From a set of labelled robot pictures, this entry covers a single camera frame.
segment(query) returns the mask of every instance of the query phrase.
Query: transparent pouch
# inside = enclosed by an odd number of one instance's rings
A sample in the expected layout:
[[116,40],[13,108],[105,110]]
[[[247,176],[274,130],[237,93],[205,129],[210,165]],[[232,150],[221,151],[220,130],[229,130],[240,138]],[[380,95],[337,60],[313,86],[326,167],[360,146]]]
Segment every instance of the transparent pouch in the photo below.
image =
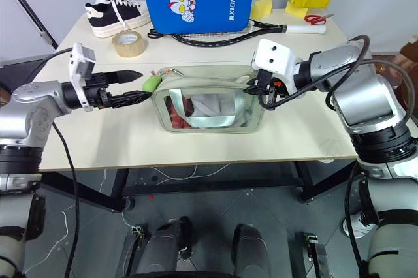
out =
[[152,99],[167,131],[247,133],[260,123],[263,109],[257,97],[243,92],[246,82],[254,78],[251,67],[211,65],[165,70],[169,73],[163,75]]

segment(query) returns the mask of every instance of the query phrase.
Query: tape roll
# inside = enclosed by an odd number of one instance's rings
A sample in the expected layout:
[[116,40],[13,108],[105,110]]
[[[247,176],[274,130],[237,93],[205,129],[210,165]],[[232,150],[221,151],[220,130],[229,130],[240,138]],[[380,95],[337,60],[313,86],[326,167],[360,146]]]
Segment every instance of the tape roll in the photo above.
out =
[[142,35],[136,31],[124,31],[112,38],[116,52],[122,57],[135,57],[145,50]]

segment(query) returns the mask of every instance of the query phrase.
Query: white shoelace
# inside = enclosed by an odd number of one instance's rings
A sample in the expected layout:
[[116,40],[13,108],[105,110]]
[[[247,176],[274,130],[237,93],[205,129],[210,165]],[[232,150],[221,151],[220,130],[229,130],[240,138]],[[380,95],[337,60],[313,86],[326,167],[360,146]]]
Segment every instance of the white shoelace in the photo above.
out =
[[126,28],[126,23],[123,20],[123,18],[120,16],[120,13],[118,12],[118,7],[116,5],[125,5],[125,6],[130,6],[130,7],[136,7],[138,9],[138,11],[141,13],[141,11],[139,10],[140,8],[140,3],[138,1],[134,1],[134,0],[97,0],[95,2],[95,4],[112,4],[112,8],[113,11],[116,14],[117,19],[119,20],[119,22],[123,25],[124,28]]

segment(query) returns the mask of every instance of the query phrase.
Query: bag handle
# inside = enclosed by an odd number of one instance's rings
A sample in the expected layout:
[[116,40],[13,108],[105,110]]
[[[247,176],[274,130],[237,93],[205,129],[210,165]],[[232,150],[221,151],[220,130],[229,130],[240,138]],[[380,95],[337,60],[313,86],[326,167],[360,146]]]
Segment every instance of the bag handle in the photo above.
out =
[[182,90],[170,89],[169,93],[177,114],[195,128],[229,127],[235,122],[236,116],[244,111],[245,94],[242,90],[235,92],[235,115],[212,117],[186,117],[183,106]]

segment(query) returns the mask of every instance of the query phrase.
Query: white tabletop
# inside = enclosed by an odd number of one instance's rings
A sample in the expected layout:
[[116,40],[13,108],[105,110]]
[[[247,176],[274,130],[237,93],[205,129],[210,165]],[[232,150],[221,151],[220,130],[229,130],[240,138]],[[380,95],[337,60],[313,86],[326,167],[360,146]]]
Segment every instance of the white tabletop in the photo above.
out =
[[[274,10],[263,20],[278,24],[304,24],[284,10]],[[135,29],[147,43],[146,51],[134,58],[116,54],[111,38],[93,36],[82,16],[57,50],[74,42],[95,51],[93,72],[137,70],[144,77],[130,84],[111,85],[113,95],[142,89],[152,70],[171,65],[207,65],[235,63],[249,65],[261,37],[222,48],[196,48],[171,37],[148,39],[151,24]],[[311,52],[333,48],[346,37],[333,22],[327,21],[324,35],[271,34],[271,40],[290,47],[307,59]],[[69,81],[68,54],[51,60],[35,81]],[[86,113],[75,110],[56,119],[69,145],[76,168],[132,168],[168,164],[226,162],[294,161],[308,159],[355,158],[349,136],[335,112],[325,106],[325,94],[311,92],[273,112],[266,112],[260,127],[251,134],[172,134],[159,124],[152,102]],[[42,156],[41,170],[67,170],[69,164],[54,131]]]

